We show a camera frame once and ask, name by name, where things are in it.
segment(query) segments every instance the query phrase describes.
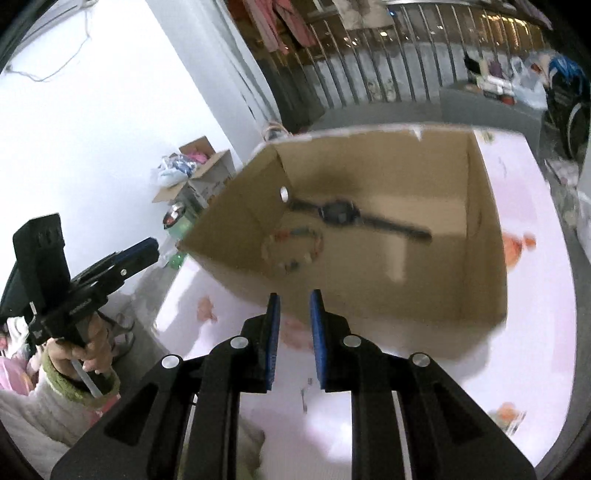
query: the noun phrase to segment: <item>table surface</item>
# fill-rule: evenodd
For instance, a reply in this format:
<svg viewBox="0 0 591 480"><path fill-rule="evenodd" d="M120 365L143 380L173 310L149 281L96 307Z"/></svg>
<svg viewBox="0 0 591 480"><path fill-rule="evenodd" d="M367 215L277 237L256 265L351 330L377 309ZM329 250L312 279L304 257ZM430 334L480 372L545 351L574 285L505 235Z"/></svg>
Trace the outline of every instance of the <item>table surface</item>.
<svg viewBox="0 0 591 480"><path fill-rule="evenodd" d="M410 128L417 135L421 130L420 125L388 127ZM526 413L511 439L535 466L556 441L569 407L576 347L573 278L550 191L525 138L492 129L486 129L492 135L482 135L482 131L475 130L502 230L518 238L532 235L536 246L524 250L508 273L506 322L462 359L450 363L434 358L485 411L511 402ZM242 322L264 309L234 297L187 258L155 329L165 347L189 359L238 335ZM282 318L281 338L273 391L243 395L241 415L265 430L267 440L277 439L276 448L281 444L278 439L294 435L295 429L300 440L316 445L329 461L350 462L349 394L320 392L306 328ZM313 385L308 385L310 378ZM302 389L307 414L302 409Z"/></svg>

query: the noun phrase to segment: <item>cardboard box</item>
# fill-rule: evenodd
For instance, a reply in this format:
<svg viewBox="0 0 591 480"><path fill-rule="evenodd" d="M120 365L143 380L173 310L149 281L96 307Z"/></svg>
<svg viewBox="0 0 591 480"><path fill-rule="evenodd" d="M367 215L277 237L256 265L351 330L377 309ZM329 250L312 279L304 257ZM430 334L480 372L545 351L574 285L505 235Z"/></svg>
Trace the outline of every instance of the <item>cardboard box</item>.
<svg viewBox="0 0 591 480"><path fill-rule="evenodd" d="M182 154L195 153L196 151L205 153L209 160L203 165L199 165L193 176L187 181L182 181L172 187L162 188L152 201L170 202L176 199L183 188L190 190L190 194L196 202L202 207L207 208L213 198L219 195L227 183L232 179L232 172L228 169L225 161L229 160L230 151L223 150L216 152L207 137L201 137L180 149Z"/></svg>
<svg viewBox="0 0 591 480"><path fill-rule="evenodd" d="M282 187L315 203L350 199L362 212L428 227L433 241L326 226L288 210ZM281 273L263 261L261 245L274 230L296 226L321 230L324 251L316 262ZM305 322L310 292L320 288L327 309L347 317L360 335L367 322L490 330L506 316L501 229L471 130L330 131L268 144L182 247L238 296L264 305L276 291L282 311Z"/></svg>

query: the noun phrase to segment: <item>electrical wire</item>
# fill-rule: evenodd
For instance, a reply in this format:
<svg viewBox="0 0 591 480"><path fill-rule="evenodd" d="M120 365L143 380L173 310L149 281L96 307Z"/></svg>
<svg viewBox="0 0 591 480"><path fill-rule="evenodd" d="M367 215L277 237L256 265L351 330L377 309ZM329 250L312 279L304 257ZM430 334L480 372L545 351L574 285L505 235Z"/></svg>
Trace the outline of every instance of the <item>electrical wire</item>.
<svg viewBox="0 0 591 480"><path fill-rule="evenodd" d="M92 5L97 3L97 1L98 0L89 0L86 3L94 2L94 3L91 3L90 5L88 5L88 7L91 7ZM82 48L84 47L86 42L88 42L90 40L91 37L90 37L90 31L89 31L89 25L88 25L88 12L87 11L84 12L84 29L85 29L85 33L86 33L86 38L80 44L80 47L78 48L78 50L76 50L76 53L74 53L74 55L72 55L68 59L68 61L66 61L60 68L58 68L51 75L41 78L41 77L38 77L37 75L33 75L32 73L22 72L20 70L13 70L11 64L6 67L6 72L7 73L14 73L16 75L20 75L21 77L26 77L36 83L42 83L42 82L48 81L49 79L51 79L52 77L54 77L55 75L60 73L63 69L65 69L70 64L70 62L72 60L74 60L78 56L78 54L82 51Z"/></svg>

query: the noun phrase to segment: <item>person's hand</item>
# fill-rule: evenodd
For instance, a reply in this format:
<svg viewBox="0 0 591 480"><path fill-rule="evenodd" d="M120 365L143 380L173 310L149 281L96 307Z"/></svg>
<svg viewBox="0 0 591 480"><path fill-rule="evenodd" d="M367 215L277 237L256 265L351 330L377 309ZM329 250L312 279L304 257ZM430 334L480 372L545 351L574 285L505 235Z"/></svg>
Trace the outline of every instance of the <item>person's hand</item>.
<svg viewBox="0 0 591 480"><path fill-rule="evenodd" d="M70 362L73 359L82 360L86 372L108 372L113 361L108 336L106 322L94 314L88 325L89 340L86 348L52 338L47 342L47 353L56 370L72 380L80 379Z"/></svg>

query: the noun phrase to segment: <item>wristwatch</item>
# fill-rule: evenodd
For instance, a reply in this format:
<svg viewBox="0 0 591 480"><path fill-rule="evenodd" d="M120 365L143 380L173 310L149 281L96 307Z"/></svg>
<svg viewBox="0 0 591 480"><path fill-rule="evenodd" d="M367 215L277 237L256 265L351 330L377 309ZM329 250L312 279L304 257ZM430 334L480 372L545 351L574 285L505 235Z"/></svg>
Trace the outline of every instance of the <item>wristwatch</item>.
<svg viewBox="0 0 591 480"><path fill-rule="evenodd" d="M376 230L401 233L414 240L424 242L430 242L433 239L428 229L394 222L378 216L363 215L355 204L348 200L335 200L324 205L316 205L305 200L293 199L288 206L293 212L307 212L319 215L327 225L365 226Z"/></svg>

